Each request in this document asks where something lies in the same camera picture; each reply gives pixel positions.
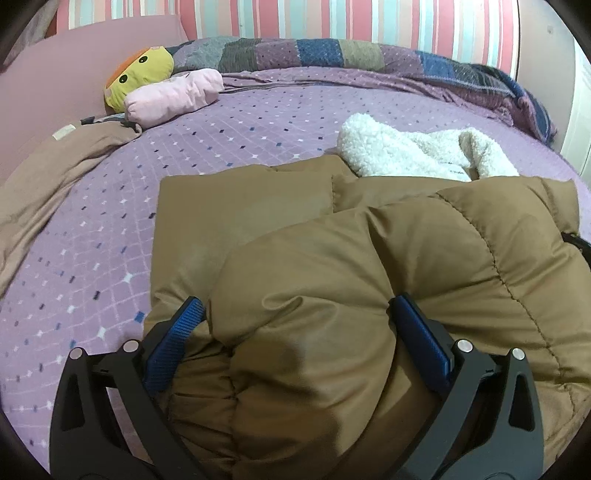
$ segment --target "brown jacket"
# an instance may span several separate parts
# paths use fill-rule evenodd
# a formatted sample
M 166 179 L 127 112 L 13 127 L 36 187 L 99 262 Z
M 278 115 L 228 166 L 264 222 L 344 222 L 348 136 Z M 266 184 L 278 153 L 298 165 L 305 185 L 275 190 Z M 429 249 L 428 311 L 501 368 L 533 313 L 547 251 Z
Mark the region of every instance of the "brown jacket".
M 388 325 L 526 351 L 546 464 L 589 411 L 591 274 L 572 183 L 357 179 L 338 157 L 161 184 L 146 327 L 207 302 L 168 418 L 218 478 L 379 479 L 436 408 Z

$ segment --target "bed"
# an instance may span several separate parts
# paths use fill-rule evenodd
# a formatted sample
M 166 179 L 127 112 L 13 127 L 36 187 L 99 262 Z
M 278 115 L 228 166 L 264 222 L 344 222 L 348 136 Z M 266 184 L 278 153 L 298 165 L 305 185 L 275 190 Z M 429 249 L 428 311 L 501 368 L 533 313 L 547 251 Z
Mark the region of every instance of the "bed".
M 267 73 L 326 72 L 302 67 Z M 160 180 L 331 153 L 340 125 L 357 112 L 400 131 L 474 127 L 499 143 L 520 174 L 574 180 L 581 234 L 591 238 L 591 193 L 576 172 L 542 142 L 498 120 L 385 87 L 286 83 L 224 93 L 201 111 L 149 129 L 85 175 L 34 241 L 0 301 L 2 408 L 44 466 L 68 351 L 111 351 L 142 336 Z M 116 411 L 140 455 L 131 423 L 120 407 Z

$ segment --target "striped wallpaper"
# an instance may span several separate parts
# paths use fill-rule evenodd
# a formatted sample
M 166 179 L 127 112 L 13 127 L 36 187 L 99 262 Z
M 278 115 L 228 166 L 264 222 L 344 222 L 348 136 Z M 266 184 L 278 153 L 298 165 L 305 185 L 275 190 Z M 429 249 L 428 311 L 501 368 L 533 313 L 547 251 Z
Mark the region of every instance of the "striped wallpaper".
M 497 67 L 512 77 L 518 0 L 62 0 L 57 31 L 111 18 L 178 14 L 189 39 L 354 38 Z

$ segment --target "pink cushion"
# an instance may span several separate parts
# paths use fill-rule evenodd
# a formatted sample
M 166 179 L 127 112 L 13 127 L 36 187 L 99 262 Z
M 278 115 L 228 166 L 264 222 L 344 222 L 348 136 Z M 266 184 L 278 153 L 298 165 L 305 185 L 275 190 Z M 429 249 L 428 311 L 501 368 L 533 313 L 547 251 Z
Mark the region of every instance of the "pink cushion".
M 152 128 L 177 115 L 194 112 L 215 102 L 223 91 L 222 75 L 201 69 L 151 83 L 127 94 L 125 116 L 142 128 Z
M 178 17 L 161 15 L 76 28 L 24 50 L 0 74 L 0 184 L 56 130 L 104 115 L 105 82 L 133 52 L 184 41 Z

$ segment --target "yellow plush toy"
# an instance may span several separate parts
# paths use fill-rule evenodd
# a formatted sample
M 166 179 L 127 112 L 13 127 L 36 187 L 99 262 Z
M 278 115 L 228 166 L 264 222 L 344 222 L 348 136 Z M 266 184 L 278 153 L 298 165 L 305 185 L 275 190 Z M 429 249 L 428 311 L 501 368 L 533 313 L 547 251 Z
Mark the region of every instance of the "yellow plush toy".
M 129 92 L 150 83 L 162 82 L 173 73 L 173 57 L 164 47 L 140 50 L 125 60 L 107 81 L 105 102 L 115 113 L 123 113 Z

